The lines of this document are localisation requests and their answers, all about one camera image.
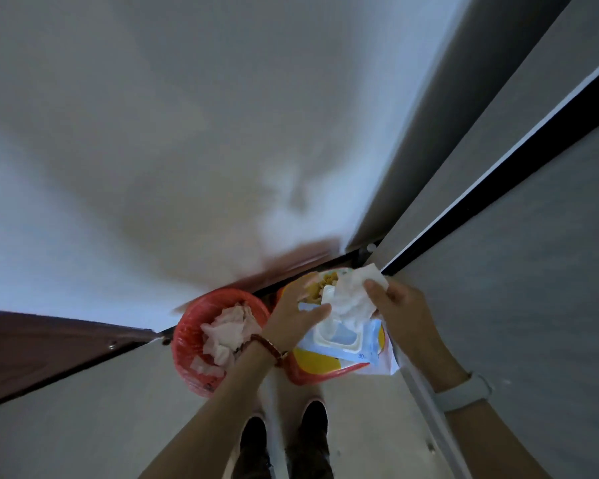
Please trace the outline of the person's left hand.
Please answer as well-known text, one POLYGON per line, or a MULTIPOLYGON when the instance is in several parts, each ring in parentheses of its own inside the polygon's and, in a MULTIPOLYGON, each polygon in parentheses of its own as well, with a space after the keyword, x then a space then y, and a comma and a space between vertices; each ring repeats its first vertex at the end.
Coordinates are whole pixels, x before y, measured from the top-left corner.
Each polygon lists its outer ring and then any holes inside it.
POLYGON ((304 296, 306 285, 318 276, 318 272, 311 272, 285 286, 263 328, 262 337, 281 354, 292 351, 312 329, 302 326, 298 304, 304 296))

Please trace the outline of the person's right hand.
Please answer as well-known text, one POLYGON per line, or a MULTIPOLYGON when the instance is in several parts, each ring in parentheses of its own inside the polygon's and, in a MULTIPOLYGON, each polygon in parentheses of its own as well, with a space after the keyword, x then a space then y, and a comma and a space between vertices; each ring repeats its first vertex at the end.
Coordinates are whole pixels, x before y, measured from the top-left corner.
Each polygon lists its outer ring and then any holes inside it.
POLYGON ((421 291, 392 278, 387 281, 386 308, 381 316, 391 338, 417 362, 438 337, 431 311, 421 291))

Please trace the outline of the white wet wipe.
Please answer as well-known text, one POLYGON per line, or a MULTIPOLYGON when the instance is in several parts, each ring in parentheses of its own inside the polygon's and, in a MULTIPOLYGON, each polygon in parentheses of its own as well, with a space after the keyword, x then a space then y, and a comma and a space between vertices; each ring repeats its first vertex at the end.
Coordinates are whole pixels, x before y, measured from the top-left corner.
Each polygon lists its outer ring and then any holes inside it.
POLYGON ((368 280, 388 289, 387 279, 375 264, 369 264, 343 274, 334 286, 325 287, 322 292, 321 303, 331 305, 329 316, 350 330, 362 328, 377 309, 364 288, 368 280))

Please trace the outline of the blue wet wipes pack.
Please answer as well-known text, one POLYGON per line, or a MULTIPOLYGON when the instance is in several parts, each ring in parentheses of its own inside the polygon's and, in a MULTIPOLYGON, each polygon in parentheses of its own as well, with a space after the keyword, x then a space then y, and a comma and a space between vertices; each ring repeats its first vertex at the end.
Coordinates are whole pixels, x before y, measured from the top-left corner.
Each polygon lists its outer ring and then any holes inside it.
POLYGON ((330 316, 315 325, 298 348, 355 363, 378 361, 381 350, 378 332, 382 321, 375 314, 359 330, 350 330, 330 316))

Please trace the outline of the person's left forearm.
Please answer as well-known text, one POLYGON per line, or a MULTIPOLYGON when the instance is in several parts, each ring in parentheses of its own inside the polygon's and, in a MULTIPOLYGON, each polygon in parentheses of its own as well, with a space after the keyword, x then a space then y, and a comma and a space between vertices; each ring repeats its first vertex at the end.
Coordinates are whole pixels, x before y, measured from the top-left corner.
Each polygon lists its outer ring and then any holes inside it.
POLYGON ((138 479, 222 479, 259 387, 274 363, 262 346, 248 346, 213 396, 138 479))

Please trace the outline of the person's right forearm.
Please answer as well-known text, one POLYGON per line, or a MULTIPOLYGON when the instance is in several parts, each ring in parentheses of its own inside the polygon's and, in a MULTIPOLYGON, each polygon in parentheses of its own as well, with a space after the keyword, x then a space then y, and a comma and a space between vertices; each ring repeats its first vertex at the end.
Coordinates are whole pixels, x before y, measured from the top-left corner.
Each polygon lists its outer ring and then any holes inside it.
MULTIPOLYGON (((395 341, 435 392, 469 381, 469 373, 438 337, 395 341)), ((473 479, 552 479, 486 399, 445 417, 473 479)))

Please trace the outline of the red bin with food scraps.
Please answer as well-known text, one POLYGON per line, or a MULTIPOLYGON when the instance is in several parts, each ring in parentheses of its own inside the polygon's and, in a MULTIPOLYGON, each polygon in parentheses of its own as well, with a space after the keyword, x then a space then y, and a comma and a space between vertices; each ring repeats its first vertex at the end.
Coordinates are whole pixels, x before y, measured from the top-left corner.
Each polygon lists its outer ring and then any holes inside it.
POLYGON ((382 317, 364 289, 368 280, 388 289, 387 279, 375 264, 323 271, 306 285, 298 301, 300 311, 324 303, 332 309, 284 360, 292 383, 315 385, 351 373, 391 376, 398 370, 382 317))

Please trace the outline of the crumpled white tissues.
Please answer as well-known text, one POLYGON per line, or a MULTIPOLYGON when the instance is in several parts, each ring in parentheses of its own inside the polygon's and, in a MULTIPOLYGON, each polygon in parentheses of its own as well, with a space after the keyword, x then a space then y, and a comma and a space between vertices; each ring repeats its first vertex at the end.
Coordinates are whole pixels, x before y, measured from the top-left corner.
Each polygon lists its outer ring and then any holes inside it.
POLYGON ((223 378, 251 335, 262 331, 251 308, 245 303, 224 309, 212 323, 202 324, 200 328, 204 341, 202 354, 210 356, 213 363, 208 364, 200 356, 195 356, 190 369, 213 378, 223 378))

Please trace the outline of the person's black shoe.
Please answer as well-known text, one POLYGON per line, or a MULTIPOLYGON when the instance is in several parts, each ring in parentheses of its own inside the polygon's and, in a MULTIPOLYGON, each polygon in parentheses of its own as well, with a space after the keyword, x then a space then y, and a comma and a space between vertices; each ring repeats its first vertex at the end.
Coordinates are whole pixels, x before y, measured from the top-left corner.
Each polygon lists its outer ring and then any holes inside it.
POLYGON ((324 401, 318 397, 309 400, 302 414, 299 436, 304 441, 327 448, 328 430, 329 420, 324 401))
POLYGON ((270 468, 268 435, 263 414, 254 414, 247 420, 240 437, 238 462, 244 467, 270 468))

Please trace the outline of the red bin with tissues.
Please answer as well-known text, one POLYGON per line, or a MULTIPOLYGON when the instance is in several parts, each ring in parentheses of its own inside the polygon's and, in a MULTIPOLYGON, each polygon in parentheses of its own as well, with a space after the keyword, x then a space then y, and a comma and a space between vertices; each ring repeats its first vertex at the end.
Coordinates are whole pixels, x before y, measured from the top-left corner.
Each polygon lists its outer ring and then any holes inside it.
POLYGON ((225 308, 239 304, 250 307, 256 322, 261 327, 270 318, 268 307, 258 297, 244 290, 224 287, 212 290, 189 302, 174 329, 171 341, 174 365, 188 388, 200 397, 211 397, 223 380, 223 377, 201 374, 192 368, 196 358, 208 365, 213 364, 212 357, 202 352, 205 339, 200 326, 213 322, 225 308))

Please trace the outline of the person's left black shoe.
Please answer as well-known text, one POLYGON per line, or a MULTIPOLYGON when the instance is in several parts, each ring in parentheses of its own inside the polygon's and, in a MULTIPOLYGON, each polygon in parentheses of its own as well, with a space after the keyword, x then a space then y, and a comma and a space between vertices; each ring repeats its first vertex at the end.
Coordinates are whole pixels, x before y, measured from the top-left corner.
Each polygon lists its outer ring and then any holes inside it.
POLYGON ((244 467, 270 468, 268 435, 263 414, 254 414, 247 420, 240 437, 238 462, 244 467))

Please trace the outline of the person's right trouser leg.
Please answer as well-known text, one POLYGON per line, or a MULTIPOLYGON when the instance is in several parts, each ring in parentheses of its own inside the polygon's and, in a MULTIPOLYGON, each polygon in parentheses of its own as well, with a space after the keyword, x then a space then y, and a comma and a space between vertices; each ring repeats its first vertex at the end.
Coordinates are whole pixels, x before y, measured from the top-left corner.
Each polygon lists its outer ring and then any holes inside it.
POLYGON ((286 448, 289 479, 334 479, 327 436, 321 431, 300 432, 286 448))

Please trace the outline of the person's trouser leg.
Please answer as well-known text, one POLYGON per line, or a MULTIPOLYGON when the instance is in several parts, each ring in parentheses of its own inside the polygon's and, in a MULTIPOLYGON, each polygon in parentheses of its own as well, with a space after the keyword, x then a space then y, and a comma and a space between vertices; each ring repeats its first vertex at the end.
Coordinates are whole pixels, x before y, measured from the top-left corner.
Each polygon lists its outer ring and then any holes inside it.
POLYGON ((286 448, 289 479, 334 479, 327 436, 321 431, 300 432, 286 448))
POLYGON ((231 479, 273 479, 267 449, 255 446, 240 449, 231 479))

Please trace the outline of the person's left trouser leg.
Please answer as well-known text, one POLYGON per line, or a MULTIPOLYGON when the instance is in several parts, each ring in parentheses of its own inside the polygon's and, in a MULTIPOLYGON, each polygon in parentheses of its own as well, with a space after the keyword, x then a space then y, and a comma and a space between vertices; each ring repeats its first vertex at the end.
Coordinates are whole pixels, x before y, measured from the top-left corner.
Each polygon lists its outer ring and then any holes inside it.
POLYGON ((240 449, 231 479, 273 479, 267 449, 255 446, 240 449))

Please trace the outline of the brown wooden door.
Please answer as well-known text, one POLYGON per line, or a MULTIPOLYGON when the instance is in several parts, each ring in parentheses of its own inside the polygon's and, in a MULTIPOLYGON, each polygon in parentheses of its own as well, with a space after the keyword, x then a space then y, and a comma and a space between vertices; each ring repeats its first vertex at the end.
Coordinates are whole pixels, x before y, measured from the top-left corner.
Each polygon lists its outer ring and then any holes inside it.
POLYGON ((160 338, 152 330, 0 311, 0 404, 160 338))

